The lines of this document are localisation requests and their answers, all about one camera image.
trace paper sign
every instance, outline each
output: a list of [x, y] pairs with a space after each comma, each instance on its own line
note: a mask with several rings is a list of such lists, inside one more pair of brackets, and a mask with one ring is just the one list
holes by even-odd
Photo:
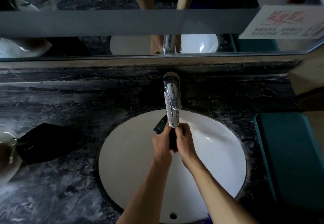
[[318, 39], [324, 36], [324, 6], [265, 5], [239, 39]]

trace sink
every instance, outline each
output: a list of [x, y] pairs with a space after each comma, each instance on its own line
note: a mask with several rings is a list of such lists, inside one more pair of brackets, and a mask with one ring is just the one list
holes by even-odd
[[[113, 55], [150, 55], [149, 35], [112, 36], [110, 51]], [[182, 54], [215, 53], [218, 48], [216, 34], [182, 34]]]
[[[165, 110], [156, 110], [127, 120], [111, 132], [102, 146], [100, 180], [111, 200], [123, 209], [147, 175], [154, 153], [153, 129], [165, 114]], [[201, 161], [224, 189], [236, 197], [246, 176], [245, 155], [240, 141], [226, 126], [209, 117], [184, 110], [179, 111], [179, 117], [180, 122], [190, 125]], [[194, 222], [207, 218], [207, 213], [180, 154], [173, 153], [160, 223]]]

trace teal tray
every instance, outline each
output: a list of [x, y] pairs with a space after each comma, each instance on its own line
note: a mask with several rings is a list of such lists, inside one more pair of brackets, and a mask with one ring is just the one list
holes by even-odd
[[254, 117], [273, 195], [280, 204], [324, 210], [324, 162], [308, 119], [301, 113]]

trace marble countertop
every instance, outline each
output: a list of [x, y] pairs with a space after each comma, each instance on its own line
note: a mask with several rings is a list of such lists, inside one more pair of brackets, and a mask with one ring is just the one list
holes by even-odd
[[46, 122], [78, 129], [75, 150], [22, 165], [0, 188], [1, 223], [116, 223], [97, 160], [107, 136], [124, 121], [164, 109], [162, 76], [181, 79], [183, 109], [226, 125], [241, 141], [247, 177], [237, 199], [249, 210], [272, 203], [253, 116], [296, 111], [286, 72], [293, 62], [0, 70], [0, 124], [17, 134]]

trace sink overflow hole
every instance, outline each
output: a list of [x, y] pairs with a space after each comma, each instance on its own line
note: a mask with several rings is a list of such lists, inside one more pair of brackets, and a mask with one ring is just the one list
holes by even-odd
[[175, 219], [177, 218], [177, 214], [176, 214], [176, 213], [171, 213], [171, 214], [170, 214], [170, 218], [171, 218], [172, 220], [175, 220]]

